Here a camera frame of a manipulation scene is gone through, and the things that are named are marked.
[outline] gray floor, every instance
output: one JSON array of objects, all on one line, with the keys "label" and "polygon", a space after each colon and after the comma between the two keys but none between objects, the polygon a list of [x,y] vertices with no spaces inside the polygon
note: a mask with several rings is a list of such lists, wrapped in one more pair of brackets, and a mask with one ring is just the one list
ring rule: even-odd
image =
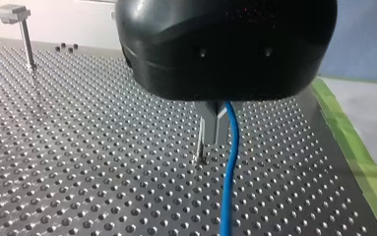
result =
[{"label": "gray floor", "polygon": [[377,84],[327,79],[324,82],[377,163]]},{"label": "gray floor", "polygon": [[338,23],[320,74],[377,81],[377,0],[338,1]]}]

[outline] perforated metal table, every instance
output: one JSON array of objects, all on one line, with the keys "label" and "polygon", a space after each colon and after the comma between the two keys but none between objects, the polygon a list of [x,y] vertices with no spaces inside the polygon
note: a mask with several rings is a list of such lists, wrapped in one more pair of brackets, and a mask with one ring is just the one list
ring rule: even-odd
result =
[{"label": "perforated metal table", "polygon": [[[150,95],[119,57],[0,43],[0,235],[219,235],[229,145],[193,161],[191,103]],[[377,235],[310,90],[246,102],[233,235]]]}]

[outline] blue cable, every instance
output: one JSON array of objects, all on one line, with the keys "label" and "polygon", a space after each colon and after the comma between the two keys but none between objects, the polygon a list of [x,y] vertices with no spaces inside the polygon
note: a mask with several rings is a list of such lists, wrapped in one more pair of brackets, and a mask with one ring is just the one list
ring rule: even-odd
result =
[{"label": "blue cable", "polygon": [[222,189],[221,213],[220,213],[220,236],[231,235],[231,189],[233,185],[233,173],[236,166],[237,152],[239,146],[239,128],[237,125],[236,114],[230,102],[225,103],[231,126],[231,151],[230,157],[225,168],[225,178]]}]

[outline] vertical metal rod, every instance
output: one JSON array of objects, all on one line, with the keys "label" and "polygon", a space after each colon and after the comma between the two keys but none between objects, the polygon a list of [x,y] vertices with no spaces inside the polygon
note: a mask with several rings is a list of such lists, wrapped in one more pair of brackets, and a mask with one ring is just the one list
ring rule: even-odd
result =
[{"label": "vertical metal rod", "polygon": [[198,134],[198,144],[197,144],[197,154],[195,156],[195,161],[197,163],[205,163],[206,158],[204,157],[204,119],[200,120],[200,131]]},{"label": "vertical metal rod", "polygon": [[34,69],[35,64],[34,60],[32,59],[31,39],[29,37],[28,24],[26,23],[26,20],[22,20],[20,22],[20,30],[22,31],[23,43],[25,44],[26,57],[28,59],[28,67],[29,69]]}]

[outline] clamp on post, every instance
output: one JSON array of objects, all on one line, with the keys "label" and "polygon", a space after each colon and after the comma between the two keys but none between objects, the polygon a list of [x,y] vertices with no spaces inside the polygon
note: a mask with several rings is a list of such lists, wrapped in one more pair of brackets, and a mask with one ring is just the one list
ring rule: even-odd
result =
[{"label": "clamp on post", "polygon": [[0,19],[4,24],[13,25],[20,24],[22,32],[23,44],[25,45],[26,59],[28,60],[27,68],[32,71],[35,69],[34,60],[32,58],[31,40],[29,37],[29,29],[26,19],[31,15],[31,11],[25,6],[7,4],[0,7]]}]

